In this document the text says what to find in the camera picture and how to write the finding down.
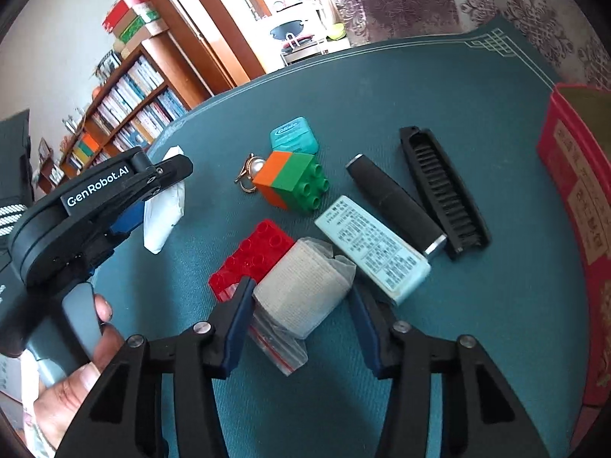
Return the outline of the person's left hand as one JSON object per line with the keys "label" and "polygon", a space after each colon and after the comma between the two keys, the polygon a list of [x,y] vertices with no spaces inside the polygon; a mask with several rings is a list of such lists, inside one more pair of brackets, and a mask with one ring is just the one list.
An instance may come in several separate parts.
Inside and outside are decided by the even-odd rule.
{"label": "person's left hand", "polygon": [[95,347],[91,361],[62,381],[42,391],[34,401],[35,423],[45,441],[57,450],[89,392],[100,375],[123,346],[124,340],[110,324],[113,309],[101,295],[94,294],[96,314],[102,322],[102,337]]}

